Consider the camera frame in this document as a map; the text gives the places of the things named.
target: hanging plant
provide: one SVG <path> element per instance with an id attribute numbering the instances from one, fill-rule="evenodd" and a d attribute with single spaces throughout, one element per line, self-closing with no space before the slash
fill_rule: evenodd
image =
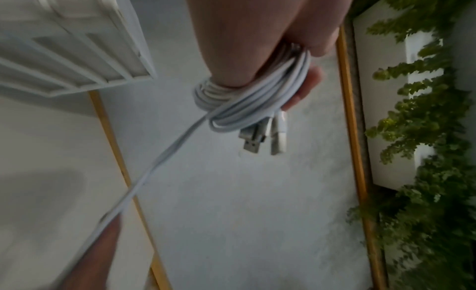
<path id="1" fill-rule="evenodd" d="M 471 249 L 476 208 L 470 203 L 476 195 L 476 173 L 466 158 L 470 144 L 461 138 L 465 129 L 460 123 L 471 102 L 468 93 L 456 87 L 451 47 L 445 42 L 472 1 L 386 0 L 401 14 L 368 29 L 369 34 L 393 34 L 397 42 L 420 31 L 433 34 L 433 41 L 418 54 L 421 59 L 381 68 L 374 79 L 442 72 L 396 89 L 405 98 L 366 132 L 390 142 L 380 155 L 385 164 L 395 157 L 412 158 L 419 145 L 431 146 L 436 153 L 418 168 L 414 184 L 392 195 L 374 193 L 349 211 L 351 221 L 378 217 L 379 243 L 400 251 L 400 257 L 387 264 L 389 272 L 397 273 L 395 289 L 476 289 Z"/>

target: white cable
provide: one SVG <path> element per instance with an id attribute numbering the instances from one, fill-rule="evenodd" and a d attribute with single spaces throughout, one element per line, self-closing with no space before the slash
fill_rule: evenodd
<path id="1" fill-rule="evenodd" d="M 278 111 L 299 89 L 310 65 L 310 53 L 297 45 L 281 44 L 269 72 L 241 89 L 230 89 L 205 80 L 193 90 L 196 105 L 207 112 L 169 148 L 162 152 L 120 201 L 99 222 L 73 259 L 55 279 L 51 289 L 57 289 L 89 247 L 109 223 L 122 212 L 149 179 L 150 175 L 188 140 L 205 120 L 215 132 L 239 130 Z"/>

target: wooden edge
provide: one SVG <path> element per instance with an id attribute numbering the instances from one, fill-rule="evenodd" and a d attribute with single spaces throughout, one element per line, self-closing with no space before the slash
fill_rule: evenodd
<path id="1" fill-rule="evenodd" d="M 114 132 L 111 127 L 111 123 L 109 122 L 108 114 L 106 113 L 106 110 L 104 109 L 101 96 L 99 95 L 98 91 L 90 91 L 89 97 L 91 98 L 91 101 L 94 105 L 96 113 L 99 117 L 99 120 L 101 121 L 101 125 L 104 129 L 104 133 L 106 134 L 106 137 L 113 151 L 114 157 L 116 158 L 116 161 L 119 165 L 120 172 L 122 173 L 122 176 L 124 177 L 125 184 L 127 185 L 127 187 L 130 187 L 131 179 L 129 176 L 129 172 L 127 171 L 127 168 L 125 166 L 124 158 L 122 157 L 122 153 L 120 152 L 118 142 L 116 141 L 116 137 L 114 136 Z M 152 257 L 152 263 L 150 265 L 150 269 L 154 275 L 157 285 L 159 286 L 160 290 L 172 290 L 169 279 L 167 278 L 167 274 L 164 270 L 164 266 L 162 265 L 162 261 L 160 260 L 157 247 L 153 241 L 152 235 L 150 234 L 149 228 L 147 226 L 147 222 L 145 221 L 145 217 L 144 217 L 144 214 L 142 213 L 142 209 L 139 205 L 139 200 L 137 199 L 137 197 L 134 197 L 134 205 L 135 205 L 135 208 L 137 209 L 137 212 L 139 213 L 139 217 L 142 221 L 142 224 L 144 225 L 145 231 L 147 233 L 147 236 L 149 237 L 152 247 L 154 248 L 154 256 Z"/>
<path id="2" fill-rule="evenodd" d="M 357 118 L 354 106 L 354 96 L 352 90 L 349 58 L 347 54 L 347 44 L 344 26 L 340 27 L 339 38 L 336 43 L 337 58 L 339 60 L 339 71 L 341 76 L 342 97 L 346 112 L 347 130 L 352 154 L 352 164 L 356 179 L 357 195 L 359 203 L 362 204 L 368 198 L 367 185 L 365 183 L 365 173 L 363 170 L 362 156 L 358 142 Z M 381 250 L 376 242 L 376 223 L 374 220 L 363 219 L 363 231 L 367 244 L 368 258 L 372 272 L 372 280 L 375 290 L 387 289 L 387 277 Z"/>

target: cord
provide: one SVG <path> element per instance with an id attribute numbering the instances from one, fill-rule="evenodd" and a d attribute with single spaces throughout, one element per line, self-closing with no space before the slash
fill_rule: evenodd
<path id="1" fill-rule="evenodd" d="M 195 104 L 207 114 L 162 152 L 120 201 L 106 213 L 73 259 L 52 283 L 51 289 L 57 289 L 61 285 L 89 247 L 109 223 L 126 208 L 152 173 L 172 157 L 204 121 L 208 120 L 210 128 L 215 132 L 232 132 L 274 114 L 302 85 L 309 66 L 309 51 L 298 45 L 282 43 L 275 53 L 268 73 L 241 89 L 219 86 L 210 79 L 197 85 L 193 90 Z"/>

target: usb cable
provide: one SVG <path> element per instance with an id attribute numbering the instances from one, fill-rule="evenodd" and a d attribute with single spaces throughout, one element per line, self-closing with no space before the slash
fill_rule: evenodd
<path id="1" fill-rule="evenodd" d="M 240 130 L 244 148 L 257 153 L 259 144 L 272 137 L 271 154 L 286 149 L 286 113 L 281 107 L 296 93 L 306 78 L 310 53 L 295 44 L 281 43 L 268 72 L 241 89 L 231 89 L 207 79 L 193 90 L 195 104 L 207 114 L 187 129 L 169 148 L 162 152 L 120 201 L 105 215 L 73 259 L 52 283 L 57 289 L 89 247 L 109 223 L 121 213 L 139 192 L 150 175 L 189 139 L 206 120 L 215 132 Z"/>

